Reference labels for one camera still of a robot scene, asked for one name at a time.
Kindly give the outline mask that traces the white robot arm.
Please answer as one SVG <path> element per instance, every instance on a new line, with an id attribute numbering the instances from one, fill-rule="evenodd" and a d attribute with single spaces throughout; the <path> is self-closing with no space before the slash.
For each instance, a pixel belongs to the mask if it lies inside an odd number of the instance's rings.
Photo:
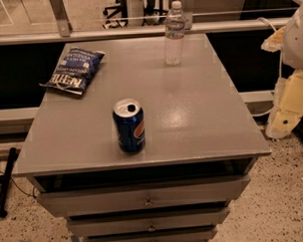
<path id="1" fill-rule="evenodd" d="M 286 26 L 270 35 L 260 48 L 280 51 L 282 63 L 294 69 L 291 76 L 280 77 L 275 85 L 274 107 L 265 129 L 268 137 L 284 138 L 303 118 L 303 3 Z"/>

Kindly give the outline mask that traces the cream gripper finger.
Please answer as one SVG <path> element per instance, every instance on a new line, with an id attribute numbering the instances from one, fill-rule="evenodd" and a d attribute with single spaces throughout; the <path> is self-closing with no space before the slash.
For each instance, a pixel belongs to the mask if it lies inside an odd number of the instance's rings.
<path id="1" fill-rule="evenodd" d="M 282 40 L 285 28 L 282 27 L 271 34 L 263 41 L 260 48 L 263 51 L 277 52 L 282 50 Z"/>
<path id="2" fill-rule="evenodd" d="M 265 133 L 271 138 L 284 138 L 303 118 L 303 70 L 296 70 L 287 79 L 278 79 L 273 105 Z"/>

